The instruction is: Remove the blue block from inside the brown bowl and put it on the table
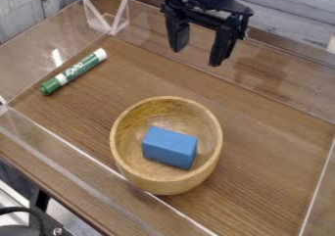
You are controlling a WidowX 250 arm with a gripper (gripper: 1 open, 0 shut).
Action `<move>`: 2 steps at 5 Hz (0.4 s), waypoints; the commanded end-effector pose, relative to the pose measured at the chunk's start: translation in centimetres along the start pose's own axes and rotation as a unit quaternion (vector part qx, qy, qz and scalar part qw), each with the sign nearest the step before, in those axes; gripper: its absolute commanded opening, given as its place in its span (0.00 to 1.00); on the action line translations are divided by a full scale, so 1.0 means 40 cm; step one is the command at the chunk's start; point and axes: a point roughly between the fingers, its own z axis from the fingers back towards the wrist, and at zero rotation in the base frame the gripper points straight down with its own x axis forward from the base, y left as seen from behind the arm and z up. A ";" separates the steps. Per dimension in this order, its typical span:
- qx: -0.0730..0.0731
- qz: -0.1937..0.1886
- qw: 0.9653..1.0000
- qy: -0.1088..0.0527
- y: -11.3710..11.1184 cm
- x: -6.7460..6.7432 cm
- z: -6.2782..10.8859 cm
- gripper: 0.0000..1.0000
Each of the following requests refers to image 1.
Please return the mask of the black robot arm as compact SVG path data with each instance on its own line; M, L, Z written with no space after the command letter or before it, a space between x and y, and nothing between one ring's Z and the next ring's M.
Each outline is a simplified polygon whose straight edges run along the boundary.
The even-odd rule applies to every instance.
M169 46L175 53L189 44L191 24L217 31L209 65L218 67L232 56L237 41L246 37L254 11L236 0L165 0L162 12Z

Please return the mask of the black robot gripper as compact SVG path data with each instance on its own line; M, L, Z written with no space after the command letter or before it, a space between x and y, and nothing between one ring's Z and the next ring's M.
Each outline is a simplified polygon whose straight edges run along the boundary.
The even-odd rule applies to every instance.
M236 0L166 0L166 7L179 11L197 24L218 28L210 66L218 67L232 56L236 41L244 39L254 11ZM177 13L167 14L167 38L178 53L190 41L190 23Z

